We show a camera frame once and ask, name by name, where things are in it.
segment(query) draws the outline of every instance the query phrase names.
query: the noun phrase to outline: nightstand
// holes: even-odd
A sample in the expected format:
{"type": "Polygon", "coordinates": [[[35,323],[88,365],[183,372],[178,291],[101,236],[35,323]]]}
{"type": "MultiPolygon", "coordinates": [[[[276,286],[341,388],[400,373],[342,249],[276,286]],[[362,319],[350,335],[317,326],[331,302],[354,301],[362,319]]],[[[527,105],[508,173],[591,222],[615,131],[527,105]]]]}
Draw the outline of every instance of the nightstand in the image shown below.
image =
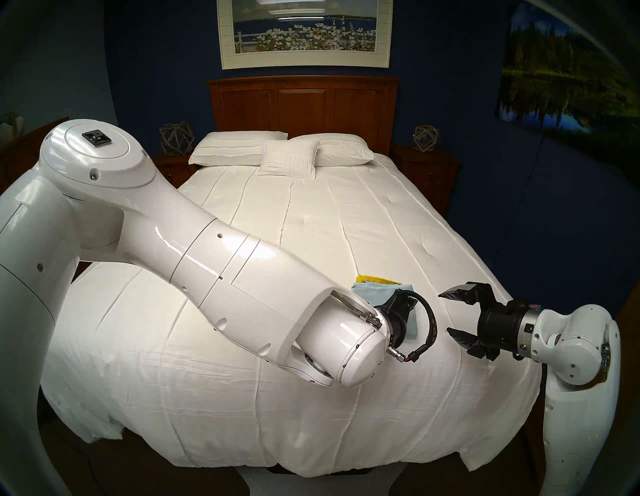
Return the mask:
{"type": "Polygon", "coordinates": [[[191,157],[191,154],[159,154],[154,155],[151,159],[154,161],[154,164],[156,164],[156,167],[158,167],[160,174],[162,174],[174,188],[179,188],[183,182],[196,172],[196,166],[189,165],[189,157],[191,157]]]}
{"type": "Polygon", "coordinates": [[[460,160],[444,148],[422,153],[402,145],[391,145],[389,157],[440,215],[444,216],[460,160]]]}

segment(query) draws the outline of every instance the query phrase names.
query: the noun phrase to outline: blue wall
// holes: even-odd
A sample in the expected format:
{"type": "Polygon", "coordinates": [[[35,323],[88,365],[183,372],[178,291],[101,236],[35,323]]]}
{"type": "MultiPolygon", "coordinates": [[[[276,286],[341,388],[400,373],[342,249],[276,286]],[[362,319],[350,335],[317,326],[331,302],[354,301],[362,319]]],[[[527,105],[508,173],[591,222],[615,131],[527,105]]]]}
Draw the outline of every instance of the blue wall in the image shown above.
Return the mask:
{"type": "Polygon", "coordinates": [[[213,0],[106,0],[105,47],[118,123],[151,153],[158,128],[215,128],[208,79],[365,74],[402,79],[393,142],[435,124],[463,161],[450,224],[514,297],[561,312],[617,313],[640,277],[640,193],[617,172],[493,117],[510,0],[396,1],[389,69],[222,71],[213,0]]]}

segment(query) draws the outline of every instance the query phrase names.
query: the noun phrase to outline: blue towel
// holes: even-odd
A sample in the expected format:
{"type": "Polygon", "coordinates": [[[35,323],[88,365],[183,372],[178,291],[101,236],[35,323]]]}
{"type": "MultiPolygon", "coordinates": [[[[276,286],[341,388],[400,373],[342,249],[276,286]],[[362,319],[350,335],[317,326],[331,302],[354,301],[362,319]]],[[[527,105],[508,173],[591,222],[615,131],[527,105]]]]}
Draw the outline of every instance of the blue towel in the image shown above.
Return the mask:
{"type": "MultiPolygon", "coordinates": [[[[411,284],[380,284],[378,282],[357,282],[351,286],[351,290],[369,302],[372,307],[383,305],[396,289],[409,289],[413,291],[411,284]]],[[[415,319],[415,309],[409,312],[409,320],[406,323],[406,337],[416,339],[418,337],[418,322],[415,319]]]]}

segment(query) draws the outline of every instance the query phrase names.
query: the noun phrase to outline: pillow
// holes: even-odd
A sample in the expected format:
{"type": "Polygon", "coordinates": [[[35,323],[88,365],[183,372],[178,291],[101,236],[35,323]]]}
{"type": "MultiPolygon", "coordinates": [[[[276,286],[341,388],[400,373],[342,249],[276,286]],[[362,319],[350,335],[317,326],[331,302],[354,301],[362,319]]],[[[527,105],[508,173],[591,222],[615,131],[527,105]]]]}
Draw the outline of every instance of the pillow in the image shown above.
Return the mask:
{"type": "Polygon", "coordinates": [[[320,132],[291,138],[295,140],[320,140],[316,155],[316,167],[339,165],[361,165],[373,160],[373,152],[367,142],[355,134],[341,132],[320,132]]]}
{"type": "Polygon", "coordinates": [[[262,146],[262,163],[257,174],[314,179],[319,142],[320,140],[266,140],[262,146]]]}
{"type": "Polygon", "coordinates": [[[210,132],[195,147],[189,164],[260,165],[265,140],[286,140],[280,131],[222,131],[210,132]]]}

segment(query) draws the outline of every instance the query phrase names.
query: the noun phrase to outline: forest canvas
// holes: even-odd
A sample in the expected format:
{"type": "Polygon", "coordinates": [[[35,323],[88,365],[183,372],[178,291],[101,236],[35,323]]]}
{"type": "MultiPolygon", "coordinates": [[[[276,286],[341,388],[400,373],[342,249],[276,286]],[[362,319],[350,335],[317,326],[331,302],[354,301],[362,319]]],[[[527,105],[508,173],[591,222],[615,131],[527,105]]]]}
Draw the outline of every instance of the forest canvas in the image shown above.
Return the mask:
{"type": "Polygon", "coordinates": [[[638,90],[586,37],[520,4],[506,35],[496,117],[543,132],[639,182],[638,90]]]}

